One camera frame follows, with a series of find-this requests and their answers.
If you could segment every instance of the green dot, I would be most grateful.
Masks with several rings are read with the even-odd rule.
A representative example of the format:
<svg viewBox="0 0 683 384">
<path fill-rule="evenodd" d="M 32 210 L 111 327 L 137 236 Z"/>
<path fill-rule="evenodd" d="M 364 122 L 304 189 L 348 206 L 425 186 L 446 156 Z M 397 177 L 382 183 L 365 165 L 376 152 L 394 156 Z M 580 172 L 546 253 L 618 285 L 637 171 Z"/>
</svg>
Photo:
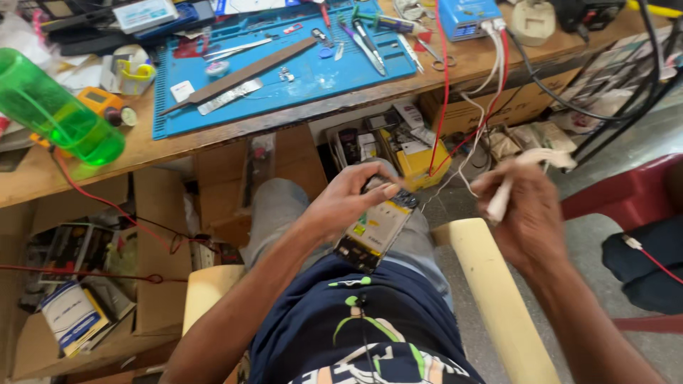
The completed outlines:
<svg viewBox="0 0 683 384">
<path fill-rule="evenodd" d="M 358 300 L 357 297 L 349 296 L 346 298 L 346 300 L 344 300 L 344 303 L 346 303 L 346 305 L 348 305 L 349 307 L 355 307 L 356 306 L 356 300 Z"/>
</svg>

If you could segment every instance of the blue silicone repair mat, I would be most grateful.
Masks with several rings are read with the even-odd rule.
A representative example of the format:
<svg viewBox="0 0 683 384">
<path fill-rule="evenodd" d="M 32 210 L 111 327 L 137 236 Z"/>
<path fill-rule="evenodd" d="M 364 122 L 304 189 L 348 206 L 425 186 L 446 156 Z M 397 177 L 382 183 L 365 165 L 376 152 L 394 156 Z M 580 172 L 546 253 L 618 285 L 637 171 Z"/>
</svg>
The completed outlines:
<svg viewBox="0 0 683 384">
<path fill-rule="evenodd" d="M 350 0 L 332 1 L 329 10 L 333 37 L 335 40 L 345 42 L 344 54 L 340 60 L 335 61 L 334 57 L 320 59 L 318 53 L 323 46 L 318 43 L 301 54 L 258 74 L 257 77 L 264 84 L 260 90 L 251 92 L 248 97 L 238 98 L 205 116 L 199 114 L 196 105 L 189 105 L 166 116 L 158 115 L 159 112 L 176 103 L 171 95 L 171 86 L 187 80 L 195 90 L 198 90 L 210 82 L 209 76 L 204 73 L 206 67 L 204 59 L 201 57 L 174 58 L 173 50 L 178 47 L 178 41 L 175 38 L 169 39 L 167 46 L 158 52 L 161 64 L 157 69 L 154 86 L 155 116 L 152 138 L 163 139 L 206 126 L 304 104 L 415 73 L 415 64 L 410 60 L 403 45 L 399 43 L 396 33 L 386 29 L 377 30 L 365 24 L 365 30 L 384 59 L 387 75 L 382 77 L 374 69 L 363 51 L 337 23 L 337 14 L 342 13 L 347 25 L 350 24 L 353 5 L 354 3 Z M 376 0 L 359 2 L 359 7 L 361 12 L 368 14 L 380 11 Z M 285 28 L 297 23 L 301 23 L 303 27 L 284 34 Z M 219 28 L 212 31 L 209 52 L 263 40 L 267 33 L 279 35 L 278 40 L 228 57 L 229 72 L 248 66 L 271 53 L 308 38 L 313 28 L 318 28 L 329 35 L 320 8 L 312 2 L 280 10 L 242 14 L 231 17 L 216 26 Z M 336 52 L 338 45 L 339 43 L 335 43 L 335 47 L 332 48 L 333 52 Z M 286 67 L 294 75 L 293 82 L 280 80 L 278 75 L 280 67 Z"/>
</svg>

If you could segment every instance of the hand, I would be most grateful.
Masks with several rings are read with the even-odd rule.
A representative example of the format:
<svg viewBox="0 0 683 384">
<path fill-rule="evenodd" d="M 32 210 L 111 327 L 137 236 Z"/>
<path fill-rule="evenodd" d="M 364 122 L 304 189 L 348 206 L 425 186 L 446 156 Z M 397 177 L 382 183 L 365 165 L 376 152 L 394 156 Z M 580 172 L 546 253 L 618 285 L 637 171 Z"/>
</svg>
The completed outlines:
<svg viewBox="0 0 683 384">
<path fill-rule="evenodd" d="M 502 222 L 493 230 L 503 257 L 525 277 L 567 262 L 557 189 L 537 165 L 506 162 L 481 175 L 471 186 L 479 196 L 479 211 L 486 212 L 506 176 L 513 181 L 510 202 Z"/>
<path fill-rule="evenodd" d="M 393 184 L 385 183 L 361 195 L 361 187 L 374 174 L 390 179 Z M 299 220 L 324 241 L 331 241 L 358 220 L 368 208 L 391 199 L 400 190 L 396 184 L 399 181 L 379 161 L 351 165 L 332 180 Z"/>
</svg>

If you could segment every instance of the red plastic chair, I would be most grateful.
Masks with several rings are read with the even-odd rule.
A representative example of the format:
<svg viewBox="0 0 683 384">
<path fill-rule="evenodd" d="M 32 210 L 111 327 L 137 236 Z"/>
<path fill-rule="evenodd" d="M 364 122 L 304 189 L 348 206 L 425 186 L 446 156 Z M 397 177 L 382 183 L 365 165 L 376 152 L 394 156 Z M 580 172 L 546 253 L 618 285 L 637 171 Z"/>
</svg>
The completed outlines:
<svg viewBox="0 0 683 384">
<path fill-rule="evenodd" d="M 662 156 L 567 197 L 561 203 L 565 220 L 600 213 L 629 231 L 674 216 L 664 176 L 680 161 L 683 153 Z M 618 318 L 614 323 L 622 331 L 683 334 L 683 315 Z"/>
</svg>

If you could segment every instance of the gray jeans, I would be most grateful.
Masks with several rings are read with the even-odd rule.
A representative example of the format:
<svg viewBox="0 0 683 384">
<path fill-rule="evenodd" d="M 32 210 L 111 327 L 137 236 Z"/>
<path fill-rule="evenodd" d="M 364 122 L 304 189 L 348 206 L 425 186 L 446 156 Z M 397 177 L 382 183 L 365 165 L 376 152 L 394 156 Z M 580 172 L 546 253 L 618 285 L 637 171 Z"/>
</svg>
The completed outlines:
<svg viewBox="0 0 683 384">
<path fill-rule="evenodd" d="M 291 180 L 274 178 L 259 187 L 251 213 L 251 239 L 240 250 L 247 270 L 294 223 L 310 204 L 306 192 Z M 327 243 L 313 251 L 301 267 L 305 271 L 328 255 L 333 244 Z M 382 262 L 394 262 L 423 275 L 436 288 L 448 308 L 453 311 L 451 286 L 436 265 L 436 249 L 429 233 L 429 224 L 416 209 L 404 225 Z"/>
</svg>

